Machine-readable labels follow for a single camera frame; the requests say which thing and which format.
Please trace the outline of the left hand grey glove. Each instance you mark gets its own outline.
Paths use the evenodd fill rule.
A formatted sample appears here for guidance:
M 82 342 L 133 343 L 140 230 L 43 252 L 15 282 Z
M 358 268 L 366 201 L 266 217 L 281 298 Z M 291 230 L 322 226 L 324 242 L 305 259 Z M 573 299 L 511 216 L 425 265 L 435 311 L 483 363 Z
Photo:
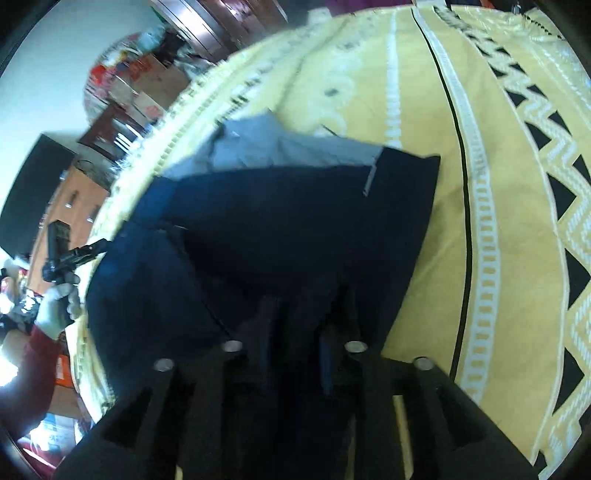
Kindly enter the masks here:
M 71 283 L 54 285 L 46 291 L 41 301 L 35 326 L 48 338 L 57 341 L 81 313 L 77 286 Z

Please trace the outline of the red sleeve left forearm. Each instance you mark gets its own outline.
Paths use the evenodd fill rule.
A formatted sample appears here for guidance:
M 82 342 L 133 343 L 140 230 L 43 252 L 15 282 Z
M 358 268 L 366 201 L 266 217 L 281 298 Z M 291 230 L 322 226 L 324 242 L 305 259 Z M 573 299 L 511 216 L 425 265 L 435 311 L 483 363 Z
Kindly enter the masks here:
M 1 387 L 1 424 L 14 440 L 36 428 L 49 410 L 61 346 L 34 327 L 17 375 Z

